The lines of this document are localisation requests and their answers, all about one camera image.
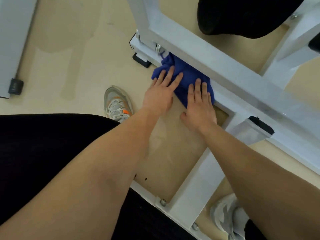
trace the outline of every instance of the bolt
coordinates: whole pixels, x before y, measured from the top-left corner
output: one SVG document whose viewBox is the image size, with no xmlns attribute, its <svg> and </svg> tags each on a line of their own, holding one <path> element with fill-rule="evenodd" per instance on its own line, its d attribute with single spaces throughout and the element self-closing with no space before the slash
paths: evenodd
<svg viewBox="0 0 320 240">
<path fill-rule="evenodd" d="M 137 29 L 137 31 L 136 31 L 136 38 L 140 41 L 140 34 L 139 34 L 138 29 Z"/>
<path fill-rule="evenodd" d="M 299 15 L 297 13 L 294 13 L 290 16 L 290 20 L 294 20 L 298 17 Z"/>
<path fill-rule="evenodd" d="M 155 51 L 157 53 L 160 53 L 160 49 L 161 49 L 161 45 L 160 44 L 157 44 L 157 46 L 155 47 Z"/>
<path fill-rule="evenodd" d="M 161 204 L 163 207 L 166 207 L 167 202 L 166 202 L 165 199 L 162 199 L 162 200 L 160 200 L 160 204 Z"/>
<path fill-rule="evenodd" d="M 198 226 L 197 223 L 193 223 L 191 227 L 192 227 L 192 229 L 195 230 L 196 232 L 199 231 L 199 226 Z"/>
</svg>

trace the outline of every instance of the gray sneaker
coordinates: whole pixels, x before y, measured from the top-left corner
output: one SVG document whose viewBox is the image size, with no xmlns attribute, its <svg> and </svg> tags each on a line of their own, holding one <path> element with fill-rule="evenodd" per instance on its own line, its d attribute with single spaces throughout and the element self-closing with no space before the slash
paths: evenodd
<svg viewBox="0 0 320 240">
<path fill-rule="evenodd" d="M 228 240 L 244 240 L 233 231 L 233 213 L 240 207 L 234 193 L 223 197 L 210 208 L 210 218 L 216 227 L 228 234 Z"/>
<path fill-rule="evenodd" d="M 128 94 L 116 86 L 109 87 L 104 94 L 104 111 L 107 118 L 120 123 L 134 113 Z"/>
</svg>

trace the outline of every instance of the black rubber foot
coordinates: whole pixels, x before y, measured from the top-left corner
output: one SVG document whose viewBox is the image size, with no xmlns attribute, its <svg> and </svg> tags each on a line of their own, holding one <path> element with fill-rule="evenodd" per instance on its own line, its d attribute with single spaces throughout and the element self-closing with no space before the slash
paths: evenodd
<svg viewBox="0 0 320 240">
<path fill-rule="evenodd" d="M 145 68 L 149 68 L 150 65 L 151 65 L 151 62 L 150 61 L 144 61 L 144 60 L 141 60 L 138 56 L 137 56 L 137 53 L 135 53 L 132 58 L 138 62 L 139 64 L 143 65 Z"/>
<path fill-rule="evenodd" d="M 22 92 L 24 82 L 18 79 L 11 79 L 9 93 L 14 95 L 20 95 Z"/>
</svg>

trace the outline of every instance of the black pants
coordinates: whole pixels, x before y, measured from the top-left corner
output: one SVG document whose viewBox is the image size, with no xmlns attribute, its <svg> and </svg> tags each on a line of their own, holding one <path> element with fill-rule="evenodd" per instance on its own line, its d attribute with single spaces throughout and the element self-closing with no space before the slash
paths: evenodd
<svg viewBox="0 0 320 240">
<path fill-rule="evenodd" d="M 31 114 L 0 116 L 0 125 L 2 225 L 91 142 L 119 123 L 89 114 Z M 246 234 L 254 227 L 246 226 Z M 126 197 L 113 239 L 127 238 L 128 231 L 132 239 L 195 239 L 133 190 Z"/>
</svg>

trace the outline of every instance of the hand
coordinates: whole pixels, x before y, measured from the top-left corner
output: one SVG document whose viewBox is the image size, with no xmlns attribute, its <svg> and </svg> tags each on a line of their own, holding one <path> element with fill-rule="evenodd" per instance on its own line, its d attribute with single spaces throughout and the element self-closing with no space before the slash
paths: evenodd
<svg viewBox="0 0 320 240">
<path fill-rule="evenodd" d="M 146 91 L 143 99 L 142 108 L 153 111 L 157 116 L 164 115 L 171 108 L 174 99 L 172 95 L 183 77 L 183 73 L 180 73 L 169 86 L 174 74 L 174 66 L 170 67 L 164 79 L 165 74 L 166 71 L 163 70 L 159 78 L 153 79 L 151 87 Z"/>
<path fill-rule="evenodd" d="M 186 113 L 182 113 L 180 119 L 189 130 L 198 131 L 204 134 L 211 125 L 217 124 L 216 112 L 211 102 L 211 95 L 207 91 L 207 83 L 202 83 L 201 94 L 201 79 L 189 85 L 188 91 L 188 108 Z"/>
</svg>

